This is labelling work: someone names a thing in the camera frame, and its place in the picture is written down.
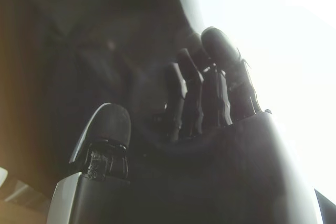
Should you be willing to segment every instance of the bright white background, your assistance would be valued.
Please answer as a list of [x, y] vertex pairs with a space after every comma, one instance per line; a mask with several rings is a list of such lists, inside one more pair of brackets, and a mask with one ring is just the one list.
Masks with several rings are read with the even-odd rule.
[[[308, 180], [336, 203], [336, 0], [196, 5], [204, 22], [196, 31], [216, 26], [232, 39], [253, 69], [262, 108], [291, 136]], [[195, 13], [187, 15], [196, 20]]]

